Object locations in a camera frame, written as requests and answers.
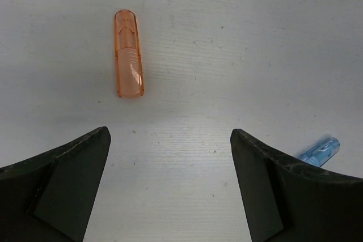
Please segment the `blue correction tape dispenser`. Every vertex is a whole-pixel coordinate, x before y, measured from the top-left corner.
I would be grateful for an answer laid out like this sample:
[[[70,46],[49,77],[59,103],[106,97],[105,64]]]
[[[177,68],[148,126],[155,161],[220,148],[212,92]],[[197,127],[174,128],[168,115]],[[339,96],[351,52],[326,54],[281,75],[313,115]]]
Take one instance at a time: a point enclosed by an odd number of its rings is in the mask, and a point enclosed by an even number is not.
[[[339,140],[331,135],[325,135],[306,151],[300,153],[297,159],[315,167],[321,167],[339,150]]]

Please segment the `orange eraser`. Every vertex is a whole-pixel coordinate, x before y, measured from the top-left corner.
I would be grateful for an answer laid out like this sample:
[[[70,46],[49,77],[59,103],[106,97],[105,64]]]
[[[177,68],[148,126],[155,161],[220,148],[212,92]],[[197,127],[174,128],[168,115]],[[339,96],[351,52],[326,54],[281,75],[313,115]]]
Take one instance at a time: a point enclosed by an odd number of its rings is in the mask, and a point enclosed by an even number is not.
[[[120,10],[114,16],[115,72],[117,94],[134,99],[144,95],[141,47],[137,19],[130,10]]]

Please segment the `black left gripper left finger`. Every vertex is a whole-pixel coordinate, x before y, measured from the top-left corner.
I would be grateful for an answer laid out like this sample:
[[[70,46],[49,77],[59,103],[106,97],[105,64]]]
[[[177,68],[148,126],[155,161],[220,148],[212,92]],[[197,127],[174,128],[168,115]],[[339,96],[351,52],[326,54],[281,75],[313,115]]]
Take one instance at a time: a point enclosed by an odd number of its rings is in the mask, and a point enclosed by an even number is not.
[[[107,127],[1,168],[1,241],[83,241],[107,161]]]

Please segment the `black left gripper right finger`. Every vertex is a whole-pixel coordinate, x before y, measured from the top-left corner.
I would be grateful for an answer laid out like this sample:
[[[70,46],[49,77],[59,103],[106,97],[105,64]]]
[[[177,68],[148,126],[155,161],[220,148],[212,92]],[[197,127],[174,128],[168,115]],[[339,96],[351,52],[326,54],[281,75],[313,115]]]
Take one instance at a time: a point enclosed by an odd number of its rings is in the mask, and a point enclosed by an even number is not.
[[[362,179],[309,165],[242,129],[231,152],[252,241],[361,241]]]

